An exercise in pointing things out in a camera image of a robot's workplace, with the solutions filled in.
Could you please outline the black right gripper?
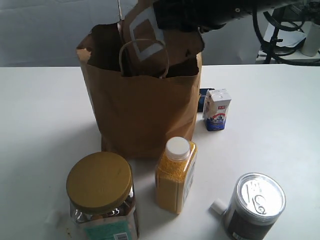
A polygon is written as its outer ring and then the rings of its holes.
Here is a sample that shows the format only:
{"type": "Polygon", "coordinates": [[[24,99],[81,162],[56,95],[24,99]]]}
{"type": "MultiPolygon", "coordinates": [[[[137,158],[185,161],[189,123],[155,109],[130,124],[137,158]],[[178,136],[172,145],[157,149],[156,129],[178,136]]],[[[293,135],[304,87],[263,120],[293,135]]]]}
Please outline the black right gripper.
{"type": "Polygon", "coordinates": [[[233,21],[239,0],[157,0],[152,4],[162,30],[207,33],[233,21]]]}

